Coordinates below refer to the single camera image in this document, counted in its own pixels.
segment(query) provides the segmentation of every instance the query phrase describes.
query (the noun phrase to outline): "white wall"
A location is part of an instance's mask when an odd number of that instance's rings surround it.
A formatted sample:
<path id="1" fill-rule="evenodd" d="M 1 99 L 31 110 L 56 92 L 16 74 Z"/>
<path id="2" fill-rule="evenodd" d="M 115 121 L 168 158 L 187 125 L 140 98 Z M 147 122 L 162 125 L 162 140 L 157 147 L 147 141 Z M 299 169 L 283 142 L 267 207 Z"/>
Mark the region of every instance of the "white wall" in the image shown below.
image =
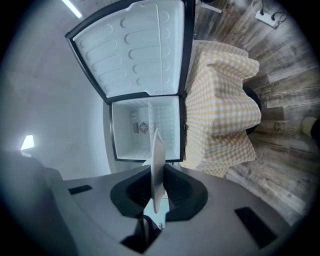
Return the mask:
<path id="1" fill-rule="evenodd" d="M 25 151 L 59 170 L 64 180 L 116 171 L 106 154 L 103 100 L 65 40 L 78 22 L 62 1 L 48 1 L 25 20 L 1 74 L 7 120 L 1 130 L 8 134 L 2 145 L 19 150 L 32 134 L 35 147 Z"/>

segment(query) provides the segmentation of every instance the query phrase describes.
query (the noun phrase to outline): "mini fridge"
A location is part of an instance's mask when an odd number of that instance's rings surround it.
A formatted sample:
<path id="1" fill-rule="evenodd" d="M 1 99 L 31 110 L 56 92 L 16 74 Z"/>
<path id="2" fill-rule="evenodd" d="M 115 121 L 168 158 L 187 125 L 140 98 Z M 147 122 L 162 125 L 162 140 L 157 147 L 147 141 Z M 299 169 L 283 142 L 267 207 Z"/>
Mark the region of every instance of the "mini fridge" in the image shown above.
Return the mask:
<path id="1" fill-rule="evenodd" d="M 183 160 L 194 20 L 194 0 L 121 0 L 65 35 L 83 72 L 110 106 L 117 161 L 149 159 L 156 128 L 166 162 Z"/>

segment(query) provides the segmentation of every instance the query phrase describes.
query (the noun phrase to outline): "gray plastic surface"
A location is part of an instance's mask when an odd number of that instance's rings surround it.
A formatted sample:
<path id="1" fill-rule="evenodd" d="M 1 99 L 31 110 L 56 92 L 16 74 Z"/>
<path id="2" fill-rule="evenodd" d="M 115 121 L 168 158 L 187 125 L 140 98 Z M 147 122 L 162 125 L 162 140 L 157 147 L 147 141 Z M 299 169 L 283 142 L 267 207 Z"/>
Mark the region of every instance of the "gray plastic surface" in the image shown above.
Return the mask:
<path id="1" fill-rule="evenodd" d="M 124 217 L 110 200 L 112 187 L 149 166 L 101 177 L 63 181 L 57 170 L 36 159 L 1 155 L 3 202 L 18 224 L 42 249 L 54 255 L 138 255 L 120 244 L 134 233 L 137 220 Z M 175 168 L 201 181 L 208 190 L 204 208 L 188 221 L 167 222 L 145 255 L 255 255 L 267 252 L 292 229 L 269 205 L 242 186 L 200 171 Z M 71 195 L 69 188 L 91 190 Z M 278 236 L 259 250 L 234 210 L 250 207 Z"/>
<path id="2" fill-rule="evenodd" d="M 224 179 L 179 166 L 177 170 L 201 181 L 209 198 L 204 208 L 189 221 L 167 222 L 164 232 L 144 253 L 145 255 L 244 255 L 259 248 L 234 210 L 250 207 L 278 236 L 286 234 L 290 226 L 269 205 L 242 186 Z M 90 185 L 92 190 L 74 195 L 74 199 L 107 234 L 120 241 L 133 234 L 134 224 L 119 216 L 107 198 L 111 184 L 144 169 L 133 169 L 96 178 L 65 181 L 69 188 Z"/>

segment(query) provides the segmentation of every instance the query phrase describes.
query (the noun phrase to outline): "wooden floor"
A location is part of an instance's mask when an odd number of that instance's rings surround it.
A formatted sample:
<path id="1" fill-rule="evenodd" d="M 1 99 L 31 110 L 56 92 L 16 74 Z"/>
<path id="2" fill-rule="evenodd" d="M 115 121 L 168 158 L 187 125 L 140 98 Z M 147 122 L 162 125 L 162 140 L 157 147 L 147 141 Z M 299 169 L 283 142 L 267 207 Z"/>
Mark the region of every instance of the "wooden floor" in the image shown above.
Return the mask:
<path id="1" fill-rule="evenodd" d="M 308 212 L 319 182 L 320 151 L 301 126 L 305 117 L 320 118 L 320 68 L 291 17 L 273 29 L 255 19 L 251 2 L 216 0 L 212 6 L 222 14 L 197 7 L 194 31 L 198 40 L 236 46 L 259 61 L 259 73 L 244 82 L 262 104 L 261 123 L 249 135 L 256 158 L 231 167 L 226 178 L 294 224 Z M 270 0 L 264 5 L 283 11 Z"/>

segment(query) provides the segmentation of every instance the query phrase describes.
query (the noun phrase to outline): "power outlet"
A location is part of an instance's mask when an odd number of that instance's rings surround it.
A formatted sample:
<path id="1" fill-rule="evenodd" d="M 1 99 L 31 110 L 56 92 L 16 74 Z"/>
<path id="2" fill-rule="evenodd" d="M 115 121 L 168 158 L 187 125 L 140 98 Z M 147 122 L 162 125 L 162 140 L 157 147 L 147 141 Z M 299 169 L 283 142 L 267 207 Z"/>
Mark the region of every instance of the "power outlet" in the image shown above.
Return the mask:
<path id="1" fill-rule="evenodd" d="M 258 11 L 255 15 L 255 17 L 259 20 L 262 21 L 266 24 L 268 24 L 269 26 L 273 27 L 274 29 L 276 29 L 279 25 L 279 21 L 277 19 L 272 20 L 271 15 L 267 12 L 264 12 L 263 15 L 260 13 L 260 11 Z"/>

